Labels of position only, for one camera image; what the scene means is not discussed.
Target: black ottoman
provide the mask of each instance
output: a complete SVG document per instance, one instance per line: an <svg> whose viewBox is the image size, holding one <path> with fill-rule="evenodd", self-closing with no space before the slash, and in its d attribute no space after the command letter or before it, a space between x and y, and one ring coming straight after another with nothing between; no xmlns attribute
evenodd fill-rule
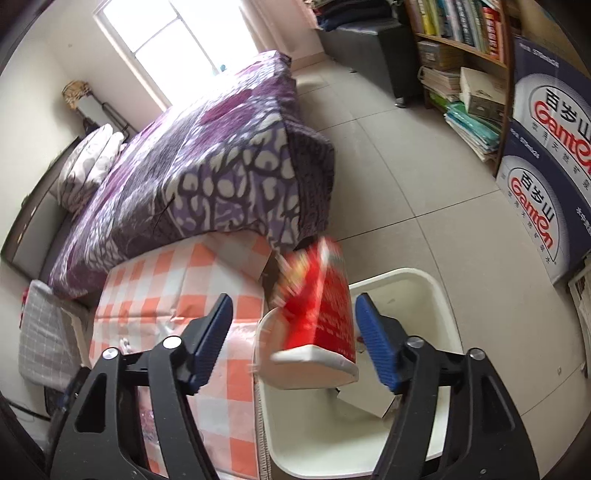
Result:
<svg viewBox="0 0 591 480"><path fill-rule="evenodd" d="M399 99L399 103L404 103L406 97L423 94L417 79L417 45L409 26L395 18L383 18L317 32L328 56L357 70Z"/></svg>

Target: tile floor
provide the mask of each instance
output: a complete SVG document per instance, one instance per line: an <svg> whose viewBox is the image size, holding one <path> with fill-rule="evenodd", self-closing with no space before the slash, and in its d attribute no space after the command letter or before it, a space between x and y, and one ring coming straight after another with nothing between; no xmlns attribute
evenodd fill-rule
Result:
<svg viewBox="0 0 591 480"><path fill-rule="evenodd" d="M591 410L583 342L564 287L489 170L422 105L333 61L294 72L304 120L336 149L328 233L351 283L400 267L440 280L464 349L483 348L514 399L544 475Z"/></svg>

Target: purple floral bedspread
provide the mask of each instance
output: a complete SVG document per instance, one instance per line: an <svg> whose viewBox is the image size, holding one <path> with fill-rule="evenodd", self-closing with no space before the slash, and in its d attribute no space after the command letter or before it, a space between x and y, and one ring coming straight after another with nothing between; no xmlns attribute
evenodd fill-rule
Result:
<svg viewBox="0 0 591 480"><path fill-rule="evenodd" d="M98 291L121 262L210 231L254 230L288 251L324 230L334 149L301 122L290 62L262 53L138 134L75 221L51 288Z"/></svg>

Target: orange and white plaid blanket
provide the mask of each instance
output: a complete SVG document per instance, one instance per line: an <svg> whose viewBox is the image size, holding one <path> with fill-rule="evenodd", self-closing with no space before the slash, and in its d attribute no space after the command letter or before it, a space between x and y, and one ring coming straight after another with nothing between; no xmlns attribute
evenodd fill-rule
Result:
<svg viewBox="0 0 591 480"><path fill-rule="evenodd" d="M222 293L234 320L211 379L189 398L203 443L222 478L259 478L251 365L264 294L258 282L271 249L260 235L207 233L129 260L109 273L96 311L90 346L149 350L204 316ZM166 475L151 416L148 388L139 389L146 451L153 472Z"/></svg>

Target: white pillow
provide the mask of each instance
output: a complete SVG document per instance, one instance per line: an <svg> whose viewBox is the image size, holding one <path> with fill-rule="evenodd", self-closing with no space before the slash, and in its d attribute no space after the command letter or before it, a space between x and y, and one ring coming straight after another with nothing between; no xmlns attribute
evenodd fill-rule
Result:
<svg viewBox="0 0 591 480"><path fill-rule="evenodd" d="M123 134L116 132L111 135L111 138L100 153L99 158L96 160L94 166L90 170L90 173L86 177L86 181L82 186L79 197L82 197L77 203L80 210L86 202L92 198L92 196L99 189L100 184L103 183L107 174L111 171L113 163L119 154L119 149L123 143Z"/></svg>
<svg viewBox="0 0 591 480"><path fill-rule="evenodd" d="M112 135L113 127L103 125L88 135L66 161L57 181L57 201L65 209L75 213L83 205L86 177Z"/></svg>

